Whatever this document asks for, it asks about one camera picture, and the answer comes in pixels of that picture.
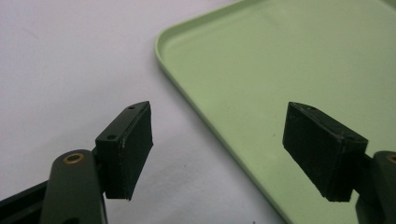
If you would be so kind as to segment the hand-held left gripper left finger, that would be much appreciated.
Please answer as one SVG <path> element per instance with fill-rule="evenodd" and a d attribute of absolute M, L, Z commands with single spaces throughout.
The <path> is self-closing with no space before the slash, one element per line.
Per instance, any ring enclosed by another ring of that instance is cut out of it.
<path fill-rule="evenodd" d="M 95 139 L 108 199 L 131 200 L 153 147 L 149 101 L 127 106 Z"/>

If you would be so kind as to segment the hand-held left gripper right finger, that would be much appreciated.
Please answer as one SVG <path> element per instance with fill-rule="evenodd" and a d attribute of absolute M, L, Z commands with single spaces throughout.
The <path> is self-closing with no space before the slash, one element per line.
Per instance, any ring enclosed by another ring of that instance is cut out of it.
<path fill-rule="evenodd" d="M 324 198 L 350 200 L 366 138 L 311 105 L 290 102 L 282 144 Z"/>

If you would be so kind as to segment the light green plastic tray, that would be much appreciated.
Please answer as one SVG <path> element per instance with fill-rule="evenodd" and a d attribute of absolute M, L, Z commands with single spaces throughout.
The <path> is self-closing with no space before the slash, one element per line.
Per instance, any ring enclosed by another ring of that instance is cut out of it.
<path fill-rule="evenodd" d="M 288 104 L 396 151 L 396 1 L 241 0 L 162 31 L 157 59 L 289 224 L 358 224 L 283 148 Z"/>

